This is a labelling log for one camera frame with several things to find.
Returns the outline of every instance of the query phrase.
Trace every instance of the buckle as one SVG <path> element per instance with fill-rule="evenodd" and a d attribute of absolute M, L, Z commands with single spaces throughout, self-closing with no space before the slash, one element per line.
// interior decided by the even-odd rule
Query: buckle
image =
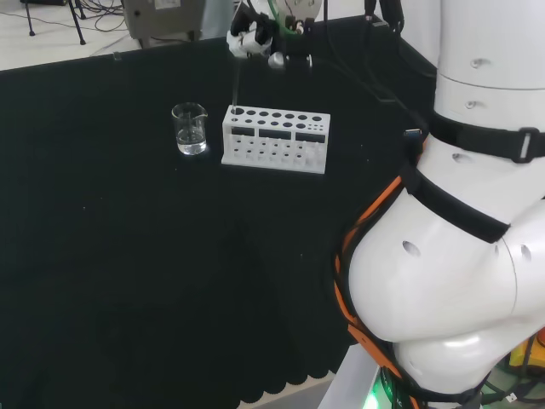
<path fill-rule="evenodd" d="M 521 128 L 519 135 L 522 137 L 522 145 L 520 146 L 519 156 L 513 158 L 516 164 L 528 164 L 536 157 L 535 138 L 539 137 L 537 128 Z"/>

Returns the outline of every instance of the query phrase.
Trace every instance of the black strap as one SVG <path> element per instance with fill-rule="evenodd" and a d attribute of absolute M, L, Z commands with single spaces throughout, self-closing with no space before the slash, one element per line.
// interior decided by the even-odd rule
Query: black strap
<path fill-rule="evenodd" d="M 395 377 L 390 371 L 390 378 L 394 379 L 394 382 L 397 382 L 398 387 L 408 396 L 412 396 L 413 398 L 423 402 L 459 403 L 462 405 L 462 408 L 472 408 L 476 401 L 481 401 L 481 389 L 485 386 L 489 375 L 490 373 L 479 385 L 477 385 L 477 387 L 467 390 L 461 394 L 441 394 L 439 392 L 432 392 L 431 390 L 422 389 L 415 384 L 404 382 L 402 379 Z"/>
<path fill-rule="evenodd" d="M 494 130 L 461 124 L 437 113 L 429 124 L 434 138 L 466 151 L 483 153 L 528 164 L 534 158 L 545 157 L 545 133 L 536 128 L 518 131 Z"/>
<path fill-rule="evenodd" d="M 496 243 L 508 231 L 509 225 L 499 222 L 463 203 L 434 185 L 414 165 L 407 162 L 400 172 L 407 192 L 450 224 L 487 243 Z"/>

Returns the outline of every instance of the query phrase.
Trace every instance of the test tube rack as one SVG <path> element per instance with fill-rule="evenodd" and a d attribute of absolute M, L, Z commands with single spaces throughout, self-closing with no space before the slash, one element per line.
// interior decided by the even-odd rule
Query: test tube rack
<path fill-rule="evenodd" d="M 330 115 L 229 106 L 223 164 L 325 173 Z"/>

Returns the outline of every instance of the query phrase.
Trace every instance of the tripod leg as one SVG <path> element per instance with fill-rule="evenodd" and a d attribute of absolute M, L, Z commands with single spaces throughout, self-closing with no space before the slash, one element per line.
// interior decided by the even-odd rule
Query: tripod leg
<path fill-rule="evenodd" d="M 74 24 L 76 25 L 77 34 L 79 35 L 79 43 L 82 45 L 85 45 L 85 40 L 83 39 L 83 35 L 82 35 L 82 29 L 79 28 L 79 23 L 77 22 L 76 11 L 74 10 L 74 5 L 72 4 L 72 0 L 68 0 L 68 5 L 70 6 L 70 12 L 72 13 Z"/>
<path fill-rule="evenodd" d="M 28 0 L 25 0 L 25 9 L 26 9 L 26 18 L 28 19 L 28 26 L 31 28 L 31 32 L 29 32 L 28 34 L 31 37 L 34 37 L 36 33 L 32 30 L 31 12 L 28 11 Z"/>
<path fill-rule="evenodd" d="M 82 20 L 85 20 L 87 17 L 83 13 L 83 7 L 81 0 L 76 0 L 76 7 L 79 9 L 79 15 L 81 16 Z"/>

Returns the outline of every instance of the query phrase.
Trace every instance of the yellow object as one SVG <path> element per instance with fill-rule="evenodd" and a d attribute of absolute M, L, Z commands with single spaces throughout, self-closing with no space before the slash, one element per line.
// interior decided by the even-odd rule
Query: yellow object
<path fill-rule="evenodd" d="M 510 366 L 522 366 L 525 360 L 526 346 L 528 341 L 524 341 L 517 348 L 511 352 L 511 359 L 509 360 Z M 545 368 L 545 347 L 543 347 L 537 340 L 534 341 L 534 345 L 531 348 L 529 366 L 541 366 Z"/>

